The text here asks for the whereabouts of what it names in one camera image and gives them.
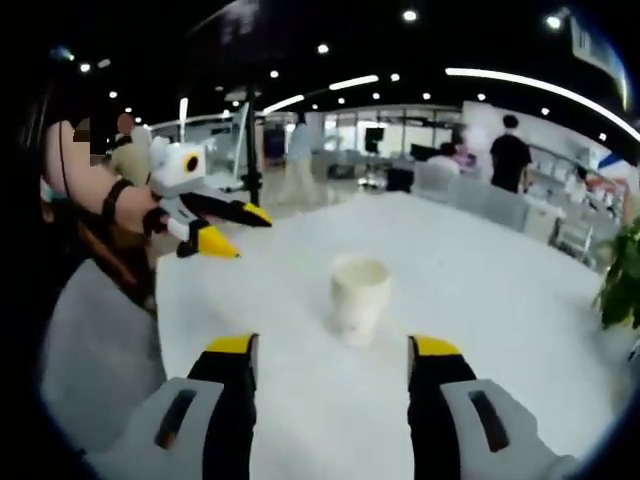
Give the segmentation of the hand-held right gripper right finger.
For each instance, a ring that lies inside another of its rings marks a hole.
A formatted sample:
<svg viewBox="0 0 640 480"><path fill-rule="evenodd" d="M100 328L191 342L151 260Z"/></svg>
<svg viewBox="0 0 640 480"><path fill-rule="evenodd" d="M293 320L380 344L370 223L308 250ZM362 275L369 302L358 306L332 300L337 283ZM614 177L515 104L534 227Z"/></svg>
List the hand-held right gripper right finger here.
<svg viewBox="0 0 640 480"><path fill-rule="evenodd" d="M569 479L577 467L542 441L524 405L477 378L445 340L409 337L408 395L416 479Z"/></svg>

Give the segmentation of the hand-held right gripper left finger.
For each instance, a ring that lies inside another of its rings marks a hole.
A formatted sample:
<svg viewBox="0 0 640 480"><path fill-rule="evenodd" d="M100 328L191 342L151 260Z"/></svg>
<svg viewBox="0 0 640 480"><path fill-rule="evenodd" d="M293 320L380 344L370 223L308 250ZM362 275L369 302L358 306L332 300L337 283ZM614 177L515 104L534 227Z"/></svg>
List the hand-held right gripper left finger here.
<svg viewBox="0 0 640 480"><path fill-rule="evenodd" d="M166 381L123 433L85 461L100 479L247 479L257 418L258 336L220 337Z"/></svg>

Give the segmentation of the person's left hand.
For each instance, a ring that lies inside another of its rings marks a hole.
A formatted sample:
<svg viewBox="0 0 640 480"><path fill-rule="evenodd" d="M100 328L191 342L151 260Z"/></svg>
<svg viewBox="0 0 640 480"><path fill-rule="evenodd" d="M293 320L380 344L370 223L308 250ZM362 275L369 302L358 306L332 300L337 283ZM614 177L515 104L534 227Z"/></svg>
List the person's left hand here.
<svg viewBox="0 0 640 480"><path fill-rule="evenodd" d="M159 198L148 187L135 187L131 200L133 231L150 237L168 232L169 214L159 205Z"/></svg>

